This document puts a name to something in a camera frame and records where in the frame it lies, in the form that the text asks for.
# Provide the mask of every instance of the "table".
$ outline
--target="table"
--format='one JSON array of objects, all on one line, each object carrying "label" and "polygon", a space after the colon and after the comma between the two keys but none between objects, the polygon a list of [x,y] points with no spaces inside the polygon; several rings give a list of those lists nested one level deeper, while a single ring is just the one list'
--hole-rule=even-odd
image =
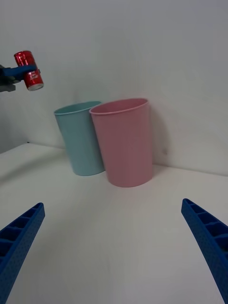
[{"label": "table", "polygon": [[62,149],[0,155],[0,229],[42,201],[46,217],[8,304],[222,304],[181,215],[187,197],[228,223],[228,177],[154,166],[135,188],[76,176]]}]

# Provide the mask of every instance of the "plastic cup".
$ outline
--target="plastic cup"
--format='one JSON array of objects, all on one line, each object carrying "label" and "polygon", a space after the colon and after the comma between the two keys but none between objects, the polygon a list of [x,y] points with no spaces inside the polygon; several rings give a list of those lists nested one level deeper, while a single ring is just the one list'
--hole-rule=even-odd
[{"label": "plastic cup", "polygon": [[71,166],[77,175],[94,175],[105,170],[89,113],[93,106],[100,103],[72,104],[54,112]]},{"label": "plastic cup", "polygon": [[117,100],[90,110],[108,180],[134,187],[152,178],[150,105],[142,98]]}]

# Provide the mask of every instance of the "soda can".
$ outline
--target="soda can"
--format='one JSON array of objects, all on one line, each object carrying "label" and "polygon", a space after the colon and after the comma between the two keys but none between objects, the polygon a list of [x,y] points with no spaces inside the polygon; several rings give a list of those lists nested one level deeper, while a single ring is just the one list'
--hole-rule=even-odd
[{"label": "soda can", "polygon": [[[14,58],[18,66],[35,65],[37,67],[37,64],[30,51],[18,52],[14,55]],[[35,71],[25,73],[24,81],[29,91],[36,91],[44,86],[38,67],[36,68]]]}]

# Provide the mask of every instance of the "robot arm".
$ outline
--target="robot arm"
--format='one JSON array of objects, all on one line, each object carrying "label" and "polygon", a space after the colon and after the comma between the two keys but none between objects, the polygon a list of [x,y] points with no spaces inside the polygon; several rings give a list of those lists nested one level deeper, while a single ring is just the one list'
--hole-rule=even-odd
[{"label": "robot arm", "polygon": [[36,66],[18,66],[18,67],[3,67],[0,65],[0,92],[15,91],[14,84],[23,80],[25,73],[32,72],[36,69]]}]

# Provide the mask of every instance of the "cup rim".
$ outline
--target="cup rim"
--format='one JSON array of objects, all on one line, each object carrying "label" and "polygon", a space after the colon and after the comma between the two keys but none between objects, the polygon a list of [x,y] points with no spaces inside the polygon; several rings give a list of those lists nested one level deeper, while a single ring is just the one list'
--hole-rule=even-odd
[{"label": "cup rim", "polygon": [[[69,112],[62,112],[63,110],[66,110],[68,107],[72,107],[72,106],[77,106],[77,105],[81,105],[81,104],[91,104],[91,103],[94,103],[94,105],[90,105],[88,107],[85,107],[84,109],[81,109],[81,110],[73,110],[73,111],[69,111]],[[74,114],[74,113],[79,113],[79,112],[83,112],[83,111],[86,111],[86,110],[89,110],[97,105],[100,105],[101,104],[101,101],[86,101],[84,103],[78,103],[78,104],[69,104],[69,105],[66,105],[64,107],[61,107],[57,110],[54,111],[54,115],[55,116],[62,116],[62,115],[69,115],[69,114]]]},{"label": "cup rim", "polygon": [[[112,104],[112,103],[116,103],[116,102],[120,102],[120,101],[129,101],[129,100],[140,100],[142,102],[142,104],[137,105],[137,106],[133,106],[130,107],[128,109],[124,109],[124,110],[117,110],[117,111],[110,111],[110,112],[93,112],[95,109],[101,107],[101,106],[105,106],[106,104]],[[89,110],[90,114],[92,115],[110,115],[110,114],[118,114],[118,113],[123,113],[123,112],[129,112],[129,111],[133,111],[136,110],[138,108],[141,108],[143,106],[145,106],[146,104],[148,104],[148,99],[146,98],[127,98],[127,99],[118,99],[118,100],[114,100],[114,101],[110,101],[108,103],[102,103],[99,105],[94,106],[93,108],[91,108]]]}]

